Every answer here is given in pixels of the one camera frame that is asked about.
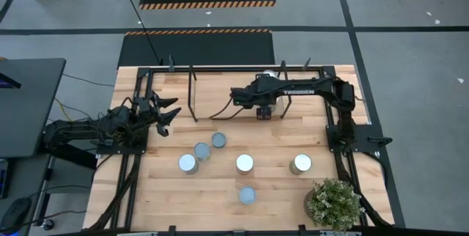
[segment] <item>white can top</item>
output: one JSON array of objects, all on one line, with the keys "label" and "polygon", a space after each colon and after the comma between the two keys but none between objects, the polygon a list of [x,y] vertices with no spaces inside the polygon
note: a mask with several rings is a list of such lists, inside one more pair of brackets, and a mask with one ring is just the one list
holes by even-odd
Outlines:
[{"label": "white can top", "polygon": [[236,160],[236,167],[241,171],[249,171],[254,166],[254,160],[249,155],[240,155]]},{"label": "white can top", "polygon": [[190,171],[196,166],[196,159],[192,155],[183,155],[179,158],[179,168],[183,171]]},{"label": "white can top", "polygon": [[295,166],[300,171],[308,171],[311,168],[311,159],[307,155],[297,155],[295,157]]}]

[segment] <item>silver can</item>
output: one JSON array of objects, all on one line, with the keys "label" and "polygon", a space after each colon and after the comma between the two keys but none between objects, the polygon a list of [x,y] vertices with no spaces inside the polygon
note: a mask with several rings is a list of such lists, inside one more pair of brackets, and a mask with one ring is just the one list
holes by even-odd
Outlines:
[{"label": "silver can", "polygon": [[254,160],[249,155],[240,155],[236,160],[236,171],[240,174],[249,174],[254,168]]},{"label": "silver can", "polygon": [[197,159],[201,162],[207,161],[210,159],[210,146],[205,143],[198,143],[193,148],[193,153],[196,155]]},{"label": "silver can", "polygon": [[293,174],[302,174],[311,168],[311,159],[307,155],[297,155],[290,162],[290,171]]},{"label": "silver can", "polygon": [[199,170],[199,162],[192,155],[183,155],[179,158],[179,169],[186,174],[195,174]]}]

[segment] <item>can lid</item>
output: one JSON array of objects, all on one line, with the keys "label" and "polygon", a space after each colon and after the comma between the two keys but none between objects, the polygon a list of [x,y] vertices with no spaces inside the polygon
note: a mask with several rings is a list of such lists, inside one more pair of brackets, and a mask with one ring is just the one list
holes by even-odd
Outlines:
[{"label": "can lid", "polygon": [[183,171],[190,171],[196,166],[196,159],[192,155],[183,155],[179,158],[179,168]]},{"label": "can lid", "polygon": [[222,133],[214,133],[212,136],[212,144],[215,148],[223,148],[226,144],[226,137]]},{"label": "can lid", "polygon": [[198,158],[206,158],[210,154],[210,147],[205,143],[198,143],[193,148],[193,152]]},{"label": "can lid", "polygon": [[311,159],[307,155],[297,155],[295,157],[295,166],[300,171],[308,171],[311,168]]},{"label": "can lid", "polygon": [[256,201],[256,191],[250,186],[241,188],[240,201],[243,204],[253,204]]},{"label": "can lid", "polygon": [[254,166],[254,160],[249,155],[240,155],[236,160],[236,167],[241,171],[249,171]]}]

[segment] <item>black metal frame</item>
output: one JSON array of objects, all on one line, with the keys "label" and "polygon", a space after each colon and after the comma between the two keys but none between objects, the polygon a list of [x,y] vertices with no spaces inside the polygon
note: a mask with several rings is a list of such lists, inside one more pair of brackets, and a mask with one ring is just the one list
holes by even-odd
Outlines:
[{"label": "black metal frame", "polygon": [[[188,73],[189,79],[189,99],[188,99],[188,108],[191,111],[192,117],[194,120],[197,122],[197,118],[195,116],[195,113],[193,112],[193,109],[191,107],[191,84],[192,84],[192,77],[194,78],[194,81],[197,80],[195,72],[263,72],[265,70],[278,70],[278,76],[280,76],[280,73],[283,71],[285,74],[285,79],[288,79],[287,72],[318,72],[320,78],[324,78],[330,75],[335,75],[335,68],[334,66],[312,66],[312,67],[305,67],[305,66],[291,66],[287,67],[284,62],[280,66],[278,65],[260,65],[260,66],[231,66],[231,67],[205,67],[205,66],[198,66],[198,67],[193,67],[193,66],[179,66],[179,67],[174,67],[173,70],[171,70],[171,73]],[[153,76],[156,73],[168,73],[169,70],[167,67],[140,67],[137,72],[137,79],[136,79],[136,85],[133,93],[133,98],[136,99],[140,95],[140,90],[141,90],[141,85],[143,82],[143,78],[147,77],[147,84],[146,84],[146,89],[145,89],[145,96],[149,96],[152,92],[152,82],[153,82]],[[284,110],[284,113],[282,116],[284,116],[291,104],[291,98],[289,98],[289,104]],[[334,126],[334,120],[333,120],[333,113],[332,113],[332,108],[325,101],[325,110],[326,110],[326,116],[328,118],[328,127],[333,127]],[[369,127],[377,127],[377,125],[367,125]],[[374,142],[375,145],[378,144],[379,141],[379,146],[382,147],[381,149],[385,150],[385,142],[387,139],[382,139],[382,137],[376,136],[371,140]],[[339,154],[341,158],[341,152],[339,151],[331,151],[335,155]],[[352,151],[348,152],[347,154],[344,154],[347,156],[347,161],[349,164],[349,172],[350,176],[353,182],[353,185],[360,190],[360,184],[358,182],[358,175],[355,167],[355,161],[353,158],[353,153]],[[120,187],[122,187],[122,184],[125,179],[125,172],[127,170],[127,164],[128,164],[128,155],[124,155],[122,157],[122,162],[121,162],[121,169],[119,173],[119,179],[117,181],[117,190],[119,190]],[[135,155],[134,158],[134,163],[137,163],[138,166],[140,164],[141,156],[140,155]],[[123,228],[117,228],[117,220],[119,218],[119,211],[114,212],[113,216],[111,217],[111,229],[127,229],[130,230],[130,225],[132,223],[132,216],[133,216],[133,206],[134,206],[134,201],[135,201],[135,195],[136,195],[136,186],[138,182],[138,176],[135,179],[134,183],[130,187],[129,191],[129,199],[128,199],[128,205],[127,205],[127,210],[125,214],[125,225]],[[392,198],[389,197],[390,204],[391,206],[393,204],[396,204],[396,202],[393,202]],[[393,215],[400,215],[402,216],[402,213],[394,213],[395,208],[393,208]],[[360,223],[362,226],[368,226],[366,216],[364,214],[361,215],[360,217]],[[175,233],[175,226],[172,227],[172,229],[169,230],[169,232],[166,234],[166,232],[158,232],[159,235],[174,235]],[[320,235],[321,231],[307,231],[304,229],[304,226],[299,225],[299,231],[260,231],[260,232],[254,232],[254,231],[249,231],[249,232],[183,232],[184,235],[244,235],[245,233],[248,233],[249,235]]]}]

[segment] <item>potted plant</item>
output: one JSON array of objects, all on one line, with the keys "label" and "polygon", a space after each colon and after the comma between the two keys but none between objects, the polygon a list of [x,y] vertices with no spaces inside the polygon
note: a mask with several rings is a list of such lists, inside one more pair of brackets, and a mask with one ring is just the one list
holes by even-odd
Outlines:
[{"label": "potted plant", "polygon": [[353,187],[347,182],[325,179],[323,184],[314,182],[303,206],[314,224],[344,231],[353,226],[360,212],[365,211],[359,201],[360,196],[353,193]]}]

